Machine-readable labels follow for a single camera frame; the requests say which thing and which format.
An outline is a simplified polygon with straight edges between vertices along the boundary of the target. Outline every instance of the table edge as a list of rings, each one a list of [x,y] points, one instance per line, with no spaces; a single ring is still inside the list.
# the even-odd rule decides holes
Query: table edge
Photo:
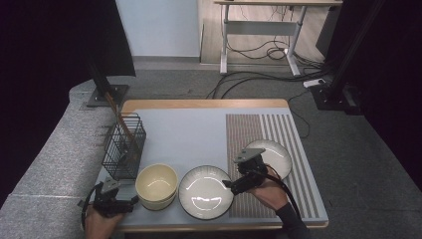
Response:
[[[288,108],[283,99],[247,100],[128,100],[121,112],[133,113],[141,109],[207,109],[207,108]]]
[[[328,226],[329,221],[322,223],[311,223],[307,225],[309,229],[323,229]],[[136,233],[136,232],[187,232],[187,231],[242,231],[242,230],[276,230],[283,228],[282,222],[274,223],[257,223],[251,224],[237,224],[237,225],[226,225],[226,224],[214,224],[214,225],[196,225],[195,227],[189,225],[164,225],[159,227],[139,227],[139,226],[122,226],[117,227],[116,231],[124,233]]]
[[[341,6],[342,1],[337,0],[284,0],[284,1],[221,1],[221,0],[215,0],[214,4],[219,5],[263,5],[263,6]]]

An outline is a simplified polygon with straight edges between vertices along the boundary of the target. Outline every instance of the white plate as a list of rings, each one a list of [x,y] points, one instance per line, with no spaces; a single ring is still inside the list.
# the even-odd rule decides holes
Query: white plate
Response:
[[[292,158],[289,152],[279,143],[271,140],[256,140],[249,143],[247,148],[264,148],[261,156],[284,179],[292,170]]]
[[[199,166],[190,170],[180,182],[179,200],[183,209],[198,219],[214,219],[232,205],[233,193],[222,180],[229,175],[215,166]]]

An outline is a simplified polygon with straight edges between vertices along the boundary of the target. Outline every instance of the desk leg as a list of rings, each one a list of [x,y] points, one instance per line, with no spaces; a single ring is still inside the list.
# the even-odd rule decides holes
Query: desk leg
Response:
[[[296,25],[295,34],[293,35],[293,41],[291,42],[291,45],[289,46],[289,50],[286,49],[286,57],[288,59],[289,65],[292,69],[294,76],[299,76],[301,73],[299,72],[298,65],[296,64],[296,58],[293,55],[293,52],[295,51],[296,43],[298,42],[299,33],[301,32],[302,25],[304,24],[304,18],[305,14],[307,13],[307,6],[302,7],[301,17]]]
[[[227,24],[229,24],[229,7],[225,6],[224,22],[223,22],[223,49],[221,50],[220,74],[227,74]]]

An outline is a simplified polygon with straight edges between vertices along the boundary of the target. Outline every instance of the power strip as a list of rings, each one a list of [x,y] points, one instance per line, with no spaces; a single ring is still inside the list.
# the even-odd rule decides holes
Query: power strip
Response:
[[[316,79],[316,80],[304,82],[304,87],[309,88],[309,87],[314,87],[314,86],[321,86],[323,84],[325,84],[325,81],[323,79]]]

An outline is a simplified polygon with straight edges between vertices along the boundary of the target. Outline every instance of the plate rim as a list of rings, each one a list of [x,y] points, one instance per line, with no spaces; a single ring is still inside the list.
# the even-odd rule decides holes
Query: plate rim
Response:
[[[276,145],[279,145],[279,146],[281,146],[282,148],[284,148],[284,149],[285,149],[286,153],[288,154],[288,156],[289,156],[289,158],[290,158],[291,168],[290,168],[290,170],[289,170],[289,173],[288,173],[285,177],[282,177],[282,180],[284,180],[285,178],[287,178],[287,177],[288,177],[288,176],[292,173],[292,171],[293,171],[293,158],[292,158],[291,154],[289,153],[288,149],[287,149],[287,148],[285,148],[285,147],[284,147],[281,143],[279,143],[279,142],[276,142],[276,141],[271,140],[271,139],[264,139],[264,138],[262,138],[262,139],[257,139],[257,140],[253,140],[253,141],[249,142],[249,143],[246,145],[246,148],[252,148],[252,147],[249,147],[249,145],[251,145],[252,143],[254,143],[254,142],[256,142],[256,141],[269,141],[269,142],[273,142],[273,143],[275,143]]]
[[[186,172],[186,174],[184,174],[183,175],[183,177],[182,177],[182,179],[180,180],[180,183],[179,183],[179,190],[177,191],[177,197],[179,198],[179,203],[180,203],[180,205],[181,205],[181,207],[183,208],[183,210],[189,215],[189,216],[191,216],[191,217],[193,217],[193,218],[195,218],[195,219],[199,219],[199,220],[203,220],[203,221],[208,221],[208,220],[214,220],[214,219],[217,219],[217,218],[219,218],[219,217],[221,217],[221,216],[223,216],[224,214],[226,214],[227,213],[227,211],[229,211],[229,209],[232,207],[232,205],[233,205],[233,202],[234,202],[234,199],[235,199],[235,196],[233,195],[233,197],[232,197],[232,201],[230,202],[230,205],[227,207],[227,209],[223,212],[223,213],[221,213],[219,216],[216,216],[216,217],[212,217],[212,218],[199,218],[199,217],[196,217],[196,216],[194,216],[194,215],[192,215],[192,214],[190,214],[184,207],[183,207],[183,204],[182,204],[182,201],[181,201],[181,197],[180,197],[180,184],[182,183],[182,181],[183,181],[183,179],[186,177],[186,175],[187,174],[189,174],[189,172],[191,172],[191,171],[193,171],[193,170],[195,170],[195,169],[197,169],[197,168],[200,168],[200,167],[215,167],[215,168],[217,168],[217,169],[219,169],[220,171],[222,171],[222,172],[224,172],[226,175],[227,175],[227,177],[230,179],[230,180],[232,180],[231,178],[230,178],[230,175],[226,172],[226,171],[224,171],[223,169],[221,169],[220,167],[217,167],[217,166],[214,166],[214,165],[208,165],[208,164],[206,164],[206,165],[200,165],[200,166],[196,166],[196,167],[194,167],[194,168],[192,168],[192,169],[190,169],[188,172]]]

